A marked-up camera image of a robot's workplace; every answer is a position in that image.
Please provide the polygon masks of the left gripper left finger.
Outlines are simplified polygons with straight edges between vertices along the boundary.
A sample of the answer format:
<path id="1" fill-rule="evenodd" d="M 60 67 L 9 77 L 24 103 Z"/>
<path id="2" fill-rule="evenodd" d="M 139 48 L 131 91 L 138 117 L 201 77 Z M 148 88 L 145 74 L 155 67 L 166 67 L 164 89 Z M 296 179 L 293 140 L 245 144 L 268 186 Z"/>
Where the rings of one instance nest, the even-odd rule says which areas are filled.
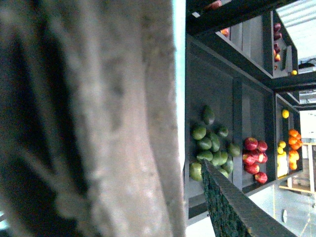
<path id="1" fill-rule="evenodd" d="M 9 237 L 183 237 L 170 0 L 0 3 Z"/>

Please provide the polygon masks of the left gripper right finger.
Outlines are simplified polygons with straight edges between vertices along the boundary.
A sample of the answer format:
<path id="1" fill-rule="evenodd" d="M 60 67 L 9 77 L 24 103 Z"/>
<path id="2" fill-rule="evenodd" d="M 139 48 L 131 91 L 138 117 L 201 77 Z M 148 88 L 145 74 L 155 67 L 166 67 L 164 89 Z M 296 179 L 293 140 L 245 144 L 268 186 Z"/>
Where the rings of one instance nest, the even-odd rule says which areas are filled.
<path id="1" fill-rule="evenodd" d="M 201 163 L 206 206 L 217 237 L 294 237 L 209 161 Z"/>

